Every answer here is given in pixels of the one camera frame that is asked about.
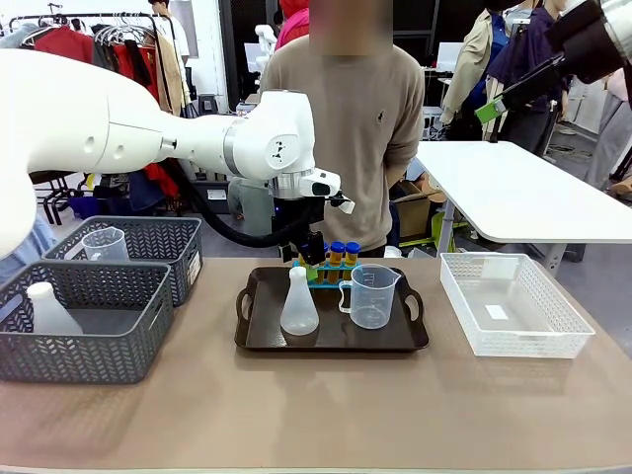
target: storage bin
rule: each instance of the storage bin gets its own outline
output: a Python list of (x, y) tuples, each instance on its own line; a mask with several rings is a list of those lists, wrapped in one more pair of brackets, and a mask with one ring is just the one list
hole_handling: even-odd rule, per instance
[(526, 255), (441, 255), (441, 283), (476, 356), (575, 358), (594, 330)]
[(95, 230), (116, 227), (125, 233), (129, 259), (171, 266), (174, 307), (182, 306), (203, 265), (201, 220), (169, 217), (108, 217), (86, 220), (43, 257), (47, 260), (87, 260), (81, 239)]
[[(41, 261), (0, 289), (0, 380), (132, 384), (149, 371), (173, 322), (163, 264)], [(33, 334), (27, 288), (52, 284), (82, 336)]]

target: measuring cup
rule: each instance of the measuring cup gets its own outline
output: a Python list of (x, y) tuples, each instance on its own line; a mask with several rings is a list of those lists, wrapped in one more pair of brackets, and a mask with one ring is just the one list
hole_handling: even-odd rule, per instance
[[(352, 321), (364, 329), (381, 329), (391, 319), (395, 285), (402, 276), (380, 265), (361, 265), (352, 271), (351, 281), (339, 284), (343, 298), (339, 308), (351, 314)], [(343, 289), (352, 289), (351, 307), (345, 308)]]
[(115, 227), (91, 232), (81, 239), (81, 245), (86, 250), (88, 260), (110, 262), (129, 260), (125, 233)]

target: white basket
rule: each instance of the white basket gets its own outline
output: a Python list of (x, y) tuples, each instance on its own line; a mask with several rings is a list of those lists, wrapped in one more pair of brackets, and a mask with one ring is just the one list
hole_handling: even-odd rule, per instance
[(594, 330), (526, 255), (441, 255), (441, 283), (476, 356), (575, 358)]

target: gray basket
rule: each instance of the gray basket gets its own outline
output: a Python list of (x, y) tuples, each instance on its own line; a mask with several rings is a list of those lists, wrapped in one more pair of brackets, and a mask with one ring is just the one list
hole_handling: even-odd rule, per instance
[(203, 265), (199, 219), (92, 217), (43, 257), (45, 260), (88, 260), (81, 240), (95, 230), (111, 226), (125, 232), (131, 260), (171, 266), (174, 307), (185, 304)]
[[(141, 381), (173, 322), (167, 265), (41, 261), (0, 289), (0, 379)], [(48, 281), (83, 336), (33, 334), (27, 288)]]

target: navy jacket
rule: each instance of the navy jacket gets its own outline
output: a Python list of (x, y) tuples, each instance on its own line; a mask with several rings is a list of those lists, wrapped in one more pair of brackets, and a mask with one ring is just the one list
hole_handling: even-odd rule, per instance
[[(534, 70), (554, 56), (553, 49), (545, 33), (553, 26), (555, 20), (543, 7), (536, 8), (531, 14), (531, 24), (521, 39), (512, 38), (510, 44), (496, 57), (488, 69), (488, 74), (506, 88), (515, 84), (521, 77)], [(546, 112), (550, 101), (562, 101), (562, 91), (569, 89), (570, 80), (549, 91), (547, 95), (537, 98), (531, 103), (534, 112)]]

